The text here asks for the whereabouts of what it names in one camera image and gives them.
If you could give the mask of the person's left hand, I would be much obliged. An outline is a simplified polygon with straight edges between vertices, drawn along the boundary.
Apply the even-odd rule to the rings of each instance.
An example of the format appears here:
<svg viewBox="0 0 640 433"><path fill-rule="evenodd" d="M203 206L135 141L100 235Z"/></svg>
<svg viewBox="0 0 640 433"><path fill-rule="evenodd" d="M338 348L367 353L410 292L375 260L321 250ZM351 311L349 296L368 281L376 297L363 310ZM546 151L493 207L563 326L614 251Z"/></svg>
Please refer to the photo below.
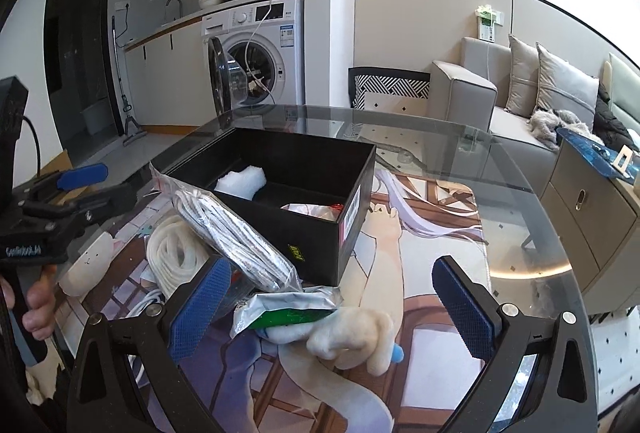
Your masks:
<svg viewBox="0 0 640 433"><path fill-rule="evenodd" d="M27 291L28 311L22 321L25 329L38 341L50 338L54 329L55 275L55 265L42 266L39 279Z"/></svg>

